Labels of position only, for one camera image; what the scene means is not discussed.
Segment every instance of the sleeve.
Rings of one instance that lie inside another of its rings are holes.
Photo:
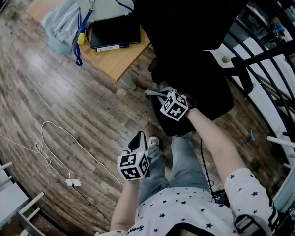
[[[225,181],[225,191],[230,202],[234,221],[248,215],[255,221],[268,225],[272,234],[279,223],[279,214],[267,190],[259,183],[248,168],[230,174]]]
[[[99,236],[125,236],[127,231],[124,230],[113,230],[107,233],[100,234]]]

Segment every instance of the wrist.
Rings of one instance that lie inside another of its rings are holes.
[[[189,110],[186,112],[185,116],[186,116],[188,119],[190,119],[191,116],[192,116],[197,110],[198,110],[197,108],[189,109]]]
[[[139,186],[140,181],[139,180],[132,180],[132,181],[127,181],[124,185],[128,186]]]

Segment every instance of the laptop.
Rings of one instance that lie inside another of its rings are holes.
[[[98,52],[126,48],[140,42],[140,24],[135,16],[121,16],[93,23],[90,46]]]

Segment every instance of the wooden table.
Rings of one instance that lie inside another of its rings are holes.
[[[65,0],[34,0],[26,12],[37,22],[41,22],[47,12],[64,2]],[[101,69],[114,80],[121,80],[132,90],[135,84],[129,74],[125,73],[133,61],[149,46],[150,40],[141,28],[141,43],[130,45],[129,48],[96,52],[89,44],[81,46],[81,55],[94,67]]]

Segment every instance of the glove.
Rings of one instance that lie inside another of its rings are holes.
[[[181,95],[184,95],[187,98],[188,110],[193,109],[193,108],[197,108],[196,102],[193,100],[193,98],[191,98],[191,96],[189,94],[181,93]]]

